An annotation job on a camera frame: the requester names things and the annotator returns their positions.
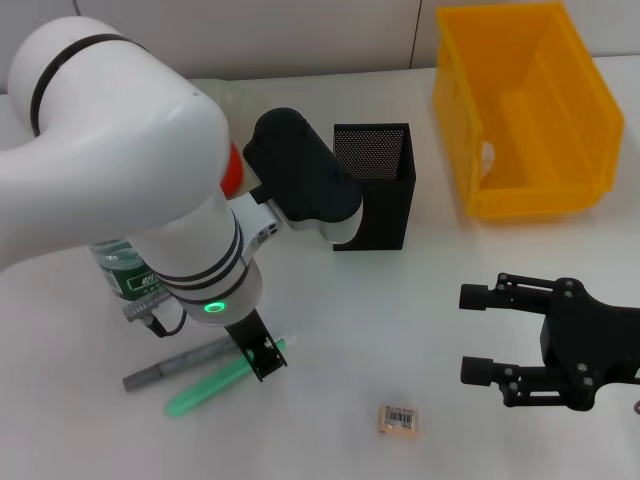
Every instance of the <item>white wall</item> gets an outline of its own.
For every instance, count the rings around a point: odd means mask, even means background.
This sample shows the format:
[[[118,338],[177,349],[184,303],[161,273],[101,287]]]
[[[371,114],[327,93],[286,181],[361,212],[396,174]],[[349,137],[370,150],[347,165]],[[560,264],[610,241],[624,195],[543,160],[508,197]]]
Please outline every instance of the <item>white wall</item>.
[[[73,15],[71,0],[2,0],[0,3],[0,92],[6,91],[13,55],[43,23]]]
[[[420,0],[79,0],[188,77],[409,68]]]
[[[518,1],[531,0],[423,0],[412,67],[435,65],[437,7]],[[564,0],[564,3],[594,56],[640,54],[640,0]]]

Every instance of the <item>yellow storage bin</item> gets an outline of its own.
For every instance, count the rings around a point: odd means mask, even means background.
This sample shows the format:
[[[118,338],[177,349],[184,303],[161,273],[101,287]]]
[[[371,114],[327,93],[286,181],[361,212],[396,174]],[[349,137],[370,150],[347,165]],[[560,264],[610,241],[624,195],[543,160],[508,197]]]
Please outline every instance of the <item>yellow storage bin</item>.
[[[613,188],[624,120],[562,4],[438,9],[433,103],[462,202],[558,214]]]

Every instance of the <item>green highlighter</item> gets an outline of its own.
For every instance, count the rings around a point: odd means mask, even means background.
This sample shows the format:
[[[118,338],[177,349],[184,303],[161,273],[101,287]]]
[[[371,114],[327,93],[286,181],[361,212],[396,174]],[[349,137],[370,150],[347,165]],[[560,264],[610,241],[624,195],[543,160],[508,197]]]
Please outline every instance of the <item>green highlighter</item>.
[[[287,349],[287,343],[284,339],[278,340],[276,346],[281,352]],[[226,367],[174,397],[167,404],[167,415],[170,417],[184,415],[250,372],[251,366],[246,358],[240,357],[234,360]]]

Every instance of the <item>water bottle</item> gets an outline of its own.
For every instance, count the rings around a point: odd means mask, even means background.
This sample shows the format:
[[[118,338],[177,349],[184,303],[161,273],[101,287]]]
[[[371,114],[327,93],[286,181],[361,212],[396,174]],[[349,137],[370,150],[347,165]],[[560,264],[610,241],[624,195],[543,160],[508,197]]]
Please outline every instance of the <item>water bottle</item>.
[[[157,277],[125,239],[100,242],[89,248],[118,297],[131,302],[160,287]]]

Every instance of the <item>white table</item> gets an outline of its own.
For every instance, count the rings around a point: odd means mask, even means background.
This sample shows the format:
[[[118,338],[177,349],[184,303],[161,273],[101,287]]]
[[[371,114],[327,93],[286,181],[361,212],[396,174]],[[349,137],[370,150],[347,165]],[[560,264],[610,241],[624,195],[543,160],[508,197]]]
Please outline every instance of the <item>white table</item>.
[[[434,70],[251,82],[328,144],[334,123],[410,124],[404,250],[334,254],[313,233],[270,241],[257,254],[259,310],[272,331],[298,337],[289,368],[179,419],[165,403],[214,365],[133,395],[121,379],[222,332],[189,322],[159,340],[127,324],[86,249],[12,267],[0,275],[0,477],[637,479],[639,388],[605,388],[584,414],[507,409],[495,385],[459,381],[463,355],[541,364],[541,318],[460,311],[462,283],[575,276],[602,301],[640,306],[640,58],[598,65],[628,122],[615,192],[582,215],[501,228],[458,213],[431,113]],[[376,433],[384,402],[419,410],[415,442]]]

